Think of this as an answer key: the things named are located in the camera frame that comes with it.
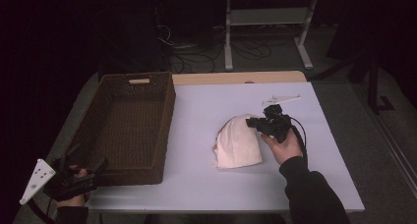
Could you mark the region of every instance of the table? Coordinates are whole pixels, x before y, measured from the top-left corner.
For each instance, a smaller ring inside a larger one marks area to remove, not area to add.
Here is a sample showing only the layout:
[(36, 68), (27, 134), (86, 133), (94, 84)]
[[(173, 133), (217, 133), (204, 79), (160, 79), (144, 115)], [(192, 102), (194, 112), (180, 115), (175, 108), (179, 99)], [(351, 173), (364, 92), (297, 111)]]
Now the table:
[[(225, 84), (226, 77), (233, 84)], [(301, 94), (301, 99), (281, 106), (283, 113), (298, 119), (307, 132), (310, 169), (324, 174), (347, 211), (364, 210), (320, 103), (301, 73), (174, 75), (173, 79), (177, 97), (163, 182), (98, 188), (88, 202), (91, 212), (288, 211), (286, 182), (268, 146), (261, 140), (262, 164), (229, 170), (218, 170), (211, 164), (215, 160), (212, 146), (220, 127), (243, 113), (263, 116), (261, 102), (273, 94)], [(243, 84), (247, 81), (254, 84)]]

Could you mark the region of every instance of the black cable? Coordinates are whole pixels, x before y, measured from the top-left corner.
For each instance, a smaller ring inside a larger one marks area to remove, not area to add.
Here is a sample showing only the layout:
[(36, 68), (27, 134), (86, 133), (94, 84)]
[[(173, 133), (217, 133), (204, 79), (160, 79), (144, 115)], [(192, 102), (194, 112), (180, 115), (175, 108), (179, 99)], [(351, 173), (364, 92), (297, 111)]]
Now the black cable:
[(267, 47), (264, 43), (257, 42), (256, 40), (240, 40), (240, 42), (245, 46), (245, 48), (247, 48), (248, 50), (254, 50), (254, 49), (261, 49), (261, 47), (265, 46)]
[[(195, 74), (196, 72), (193, 70), (192, 65), (189, 64), (189, 63), (186, 63), (185, 61), (191, 62), (191, 63), (207, 63), (207, 62), (211, 62), (211, 69), (208, 72), (209, 73), (214, 73), (215, 72), (215, 67), (216, 67), (214, 60), (217, 59), (220, 56), (220, 54), (222, 53), (222, 50), (223, 49), (222, 48), (219, 48), (219, 50), (214, 54), (213, 57), (208, 56), (207, 54), (205, 54), (205, 53), (211, 51), (212, 49), (213, 48), (209, 48), (207, 46), (207, 48), (204, 48), (202, 50), (197, 50), (195, 52), (185, 52), (185, 53), (184, 53), (184, 50), (177, 50), (177, 49), (175, 49), (175, 51), (172, 51), (171, 52), (171, 56), (179, 59), (181, 61), (181, 63), (170, 63), (171, 64), (171, 68), (173, 67), (177, 71), (177, 73), (178, 73), (178, 70), (173, 65), (182, 64), (182, 69), (181, 69), (181, 71), (179, 71), (179, 73), (182, 73), (182, 71), (185, 69), (185, 67), (188, 66), (190, 68), (190, 72), (189, 73)], [(193, 57), (203, 57), (204, 59), (203, 60), (193, 59)]]
[(101, 213), (98, 214), (98, 221), (100, 224), (103, 224), (103, 215)]
[[(255, 39), (260, 39), (261, 38), (256, 33), (254, 34), (254, 36), (255, 36)], [(258, 43), (257, 41), (253, 40), (252, 38), (247, 37), (247, 36), (243, 36), (241, 33), (239, 33), (239, 39), (243, 39), (244, 41), (248, 41), (248, 42), (249, 41), (254, 42), (254, 43), (257, 44), (257, 46), (250, 46), (250, 47), (245, 46), (247, 49), (259, 49), (261, 46), (265, 45), (262, 41), (260, 41), (260, 43)]]
[[(191, 65), (188, 64), (188, 63), (172, 63), (172, 62), (170, 62), (169, 64), (171, 66), (171, 72), (173, 72), (175, 74), (182, 74), (183, 72), (187, 73), (187, 71), (191, 71)], [(175, 65), (181, 65), (181, 70), (178, 71), (178, 69)]]
[[(249, 59), (249, 60), (260, 60), (260, 59), (263, 59), (263, 58), (264, 58), (263, 53), (262, 53), (259, 49), (257, 49), (257, 50), (261, 52), (261, 55), (257, 55), (257, 54), (254, 54), (254, 53), (252, 53), (252, 52), (245, 51), (245, 50), (241, 49), (240, 47), (238, 47), (237, 45), (232, 44), (232, 43), (230, 43), (230, 46), (231, 46), (231, 47), (232, 47), (232, 49), (233, 49), (233, 50), (234, 50), (234, 51), (235, 51), (238, 55), (240, 55), (242, 58)], [(243, 52), (243, 53), (245, 53), (245, 54), (247, 54), (247, 55), (252, 55), (252, 56), (254, 56), (254, 57), (253, 57), (253, 58), (251, 58), (251, 57), (245, 56), (245, 55), (243, 55), (241, 52)]]
[(269, 37), (267, 41), (263, 41), (263, 43), (265, 45), (267, 45), (267, 46), (280, 46), (280, 45), (284, 45), (284, 44), (288, 43), (289, 41), (292, 41), (294, 39), (294, 37), (299, 36), (300, 35), (300, 31), (301, 31), (300, 29), (298, 31), (293, 31), (293, 33), (291, 34), (291, 36), (288, 37), (288, 38), (286, 38), (285, 40), (283, 40), (281, 43), (278, 43), (278, 44), (270, 44), (270, 42), (273, 39), (277, 38), (278, 35), (280, 34), (280, 32), (277, 31), (275, 34), (273, 34), (271, 37)]
[(55, 224), (55, 221), (52, 218), (48, 217), (45, 213), (40, 210), (39, 206), (34, 202), (33, 198), (28, 201), (28, 206), (30, 207), (31, 211), (39, 217), (44, 223), (46, 224)]
[(49, 208), (51, 207), (52, 198), (49, 199), (48, 207), (46, 208), (46, 216), (49, 216)]
[[(254, 42), (255, 44), (258, 44), (258, 46), (251, 46), (249, 44), (250, 42)], [(271, 55), (271, 53), (272, 53), (272, 51), (270, 50), (270, 47), (269, 46), (267, 46), (267, 45), (265, 45), (263, 43), (259, 44), (255, 40), (249, 40), (249, 41), (247, 41), (246, 45), (247, 45), (246, 48), (249, 49), (249, 50), (251, 50), (251, 49), (258, 49), (262, 53), (262, 57), (264, 57), (264, 58), (265, 57), (269, 57)], [(261, 47), (264, 47), (264, 48), (267, 49), (267, 51), (268, 51), (267, 54), (264, 54), (264, 52), (261, 50)]]
[[(176, 54), (181, 54), (181, 55), (195, 55), (195, 54), (203, 54), (203, 53), (205, 53), (205, 52), (208, 52), (208, 51), (212, 50), (212, 49), (213, 49), (213, 48), (215, 48), (215, 46), (216, 46), (216, 45), (218, 45), (218, 44), (220, 44), (220, 43), (215, 43), (215, 44), (213, 44), (213, 45), (212, 45), (212, 48), (210, 48), (210, 46), (208, 46), (208, 45), (204, 45), (205, 49), (200, 50), (200, 51), (197, 51), (197, 52), (191, 52), (191, 53), (178, 53), (178, 51), (183, 51), (183, 50), (186, 50), (186, 49), (175, 49), (175, 51), (176, 51)], [(220, 48), (220, 51), (218, 51), (218, 53), (217, 53), (217, 54), (215, 54), (215, 55), (214, 55), (214, 57), (212, 57), (212, 58), (213, 58), (213, 59), (216, 59), (216, 58), (220, 55), (220, 53), (221, 53), (221, 48)]]
[(297, 127), (295, 127), (294, 125), (291, 125), (291, 129), (292, 131), (294, 131), (295, 136), (297, 137), (298, 143), (300, 144), (300, 148), (301, 148), (301, 152), (303, 153), (303, 159), (304, 162), (306, 163), (306, 165), (308, 165), (308, 155), (307, 155), (307, 135), (306, 135), (306, 130), (304, 130), (303, 125), (301, 125), (300, 122), (298, 122), (298, 120), (296, 120), (295, 118), (289, 117), (290, 119), (294, 120), (295, 122), (297, 122), (298, 125), (300, 125), (301, 129), (303, 130), (303, 134), (304, 134), (304, 142), (303, 139), (301, 138), (300, 133), (298, 132)]

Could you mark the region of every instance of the white cloth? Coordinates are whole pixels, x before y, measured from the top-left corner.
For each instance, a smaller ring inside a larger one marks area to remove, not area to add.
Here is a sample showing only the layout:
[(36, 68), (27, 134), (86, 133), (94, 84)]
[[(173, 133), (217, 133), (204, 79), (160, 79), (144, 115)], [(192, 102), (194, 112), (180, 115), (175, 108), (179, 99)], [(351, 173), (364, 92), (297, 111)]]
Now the white cloth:
[(238, 168), (262, 162), (256, 130), (249, 128), (246, 119), (256, 117), (249, 114), (230, 119), (217, 136), (214, 152), (217, 168)]

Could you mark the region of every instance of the wicker basket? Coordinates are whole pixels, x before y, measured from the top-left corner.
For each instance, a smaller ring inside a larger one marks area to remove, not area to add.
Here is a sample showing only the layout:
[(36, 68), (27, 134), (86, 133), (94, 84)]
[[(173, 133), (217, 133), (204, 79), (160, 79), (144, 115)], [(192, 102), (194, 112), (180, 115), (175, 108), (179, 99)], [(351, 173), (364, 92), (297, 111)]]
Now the wicker basket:
[(107, 158), (99, 186), (161, 183), (174, 103), (171, 73), (104, 76), (70, 144), (81, 145), (74, 162)]

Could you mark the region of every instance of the sleeve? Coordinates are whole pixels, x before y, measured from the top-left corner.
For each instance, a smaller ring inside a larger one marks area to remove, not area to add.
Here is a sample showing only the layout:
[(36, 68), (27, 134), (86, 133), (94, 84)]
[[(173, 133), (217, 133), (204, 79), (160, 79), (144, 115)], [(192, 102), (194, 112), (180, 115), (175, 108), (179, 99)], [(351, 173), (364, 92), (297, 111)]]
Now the sleeve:
[(286, 160), (279, 172), (287, 181), (285, 194), (294, 224), (350, 223), (343, 204), (325, 177), (319, 172), (310, 172), (302, 157)]
[(87, 207), (62, 206), (58, 207), (56, 224), (86, 224), (89, 216)]

